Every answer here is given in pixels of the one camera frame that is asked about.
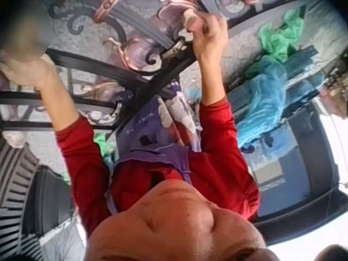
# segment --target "red long-sleeve shirt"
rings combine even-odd
[[[208,200],[250,218],[258,209],[260,195],[237,147],[237,130],[226,99],[200,108],[202,152],[189,151],[193,186]],[[109,171],[100,149],[93,142],[94,132],[86,118],[57,133],[72,181],[72,193],[82,222],[91,235],[111,214],[104,193]],[[153,173],[180,178],[172,167],[161,163],[131,160],[120,164],[111,194],[119,211],[127,210],[151,186]]]

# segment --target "purple apron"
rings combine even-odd
[[[190,108],[186,103],[178,82],[167,86],[176,91],[172,100],[163,101],[154,97],[116,137],[120,159],[111,168],[109,189],[105,193],[107,206],[112,215],[118,213],[111,196],[116,167],[129,160],[149,163],[164,163],[172,166],[192,184],[188,161],[188,150],[201,151]]]

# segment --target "hand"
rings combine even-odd
[[[5,53],[1,56],[3,62],[0,63],[0,70],[11,82],[18,85],[34,86],[41,90],[51,85],[53,80],[59,79],[53,61],[46,54],[29,63],[17,61]]]
[[[219,66],[228,43],[227,22],[224,17],[196,13],[187,29],[193,32],[195,56],[201,66]]]

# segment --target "person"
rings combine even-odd
[[[278,260],[248,220],[260,194],[222,83],[226,19],[197,13],[188,29],[202,76],[200,142],[173,81],[177,96],[155,97],[117,137],[111,171],[52,62],[4,55],[1,70],[35,86],[51,118],[88,235],[86,260]]]

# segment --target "red sleeve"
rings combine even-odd
[[[225,197],[224,205],[245,217],[251,217],[259,207],[260,194],[239,151],[237,130],[227,98],[208,107],[201,104],[200,121],[203,128],[202,151],[208,154],[223,184],[221,191],[224,192],[221,194]]]
[[[94,132],[85,117],[56,133],[57,143],[65,159],[72,194],[88,236],[108,216],[104,193],[109,171],[100,148],[93,142]]]

